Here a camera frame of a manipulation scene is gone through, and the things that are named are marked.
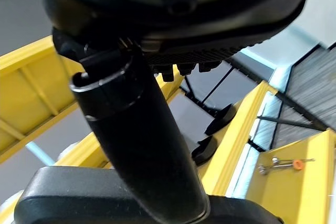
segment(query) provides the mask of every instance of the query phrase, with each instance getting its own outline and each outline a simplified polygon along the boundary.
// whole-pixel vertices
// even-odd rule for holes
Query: black plastic base
[[[252,201],[209,196],[200,224],[281,224]],[[112,169],[40,169],[15,208],[16,224],[157,224]]]

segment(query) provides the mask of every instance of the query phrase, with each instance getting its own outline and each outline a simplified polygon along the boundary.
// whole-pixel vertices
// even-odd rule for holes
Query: black clamp
[[[236,114],[237,110],[233,104],[226,106],[215,115],[215,119],[213,119],[208,128],[206,128],[205,134],[208,136],[215,134],[217,131],[227,126]]]

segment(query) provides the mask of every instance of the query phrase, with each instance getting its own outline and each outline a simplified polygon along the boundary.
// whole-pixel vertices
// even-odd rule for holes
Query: black plastic housing
[[[141,55],[91,83],[70,85],[120,177],[155,219],[195,222],[209,212],[196,166],[149,66]]]
[[[281,224],[256,203],[209,196],[211,212],[199,224]],[[158,224],[134,200],[114,170],[44,167],[15,207],[16,224]]]

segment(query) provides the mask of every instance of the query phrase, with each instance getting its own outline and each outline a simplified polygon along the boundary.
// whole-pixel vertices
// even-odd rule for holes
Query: white ceiling
[[[273,68],[291,65],[317,43],[330,47],[336,42],[335,17],[335,0],[307,0],[302,14],[289,28],[244,53],[264,58]]]
[[[294,24],[323,46],[330,47],[336,42],[336,1],[307,0]]]

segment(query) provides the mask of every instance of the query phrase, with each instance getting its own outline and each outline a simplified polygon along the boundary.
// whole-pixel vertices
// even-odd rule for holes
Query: black cylindrical post
[[[161,90],[141,56],[91,82],[71,83],[80,107],[120,177],[158,221],[197,222],[207,195]]]

